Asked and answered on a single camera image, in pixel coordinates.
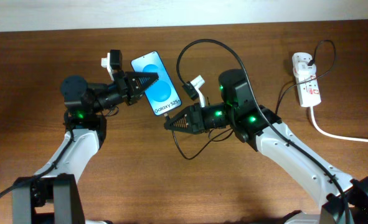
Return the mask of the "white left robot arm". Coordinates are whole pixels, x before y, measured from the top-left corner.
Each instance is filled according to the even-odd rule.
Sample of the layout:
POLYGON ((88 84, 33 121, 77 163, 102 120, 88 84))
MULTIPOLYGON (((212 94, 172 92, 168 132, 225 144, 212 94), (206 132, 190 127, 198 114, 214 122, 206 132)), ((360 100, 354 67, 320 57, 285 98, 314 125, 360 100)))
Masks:
POLYGON ((20 177, 12 191, 13 223, 89 223, 77 183, 106 138, 106 115, 121 103, 135 104, 158 80, 157 73, 124 72, 111 84, 67 77, 60 86, 64 97, 65 135, 51 159, 32 177, 20 177))

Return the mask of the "blue Samsung smartphone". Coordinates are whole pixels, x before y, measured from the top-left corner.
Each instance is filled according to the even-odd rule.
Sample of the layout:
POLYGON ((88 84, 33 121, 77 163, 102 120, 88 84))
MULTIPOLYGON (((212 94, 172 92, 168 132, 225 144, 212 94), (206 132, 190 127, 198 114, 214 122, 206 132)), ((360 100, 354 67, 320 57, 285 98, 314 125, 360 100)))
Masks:
POLYGON ((157 51, 132 60, 131 66, 135 72, 158 74, 158 81, 145 91, 151 109, 156 116, 167 113, 182 105, 182 101, 171 81, 171 77, 157 51))

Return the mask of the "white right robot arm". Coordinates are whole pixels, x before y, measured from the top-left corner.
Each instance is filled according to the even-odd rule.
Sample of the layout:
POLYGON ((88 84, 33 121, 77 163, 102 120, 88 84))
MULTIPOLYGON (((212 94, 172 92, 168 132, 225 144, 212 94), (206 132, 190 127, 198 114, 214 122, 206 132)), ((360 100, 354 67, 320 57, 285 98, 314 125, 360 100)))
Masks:
POLYGON ((284 169, 320 209, 318 215, 296 212, 287 223, 368 223, 368 177, 354 179, 301 142, 279 116, 257 103, 243 70, 221 73, 219 85, 222 103, 188 106, 164 127, 200 134, 230 126, 237 139, 284 169))

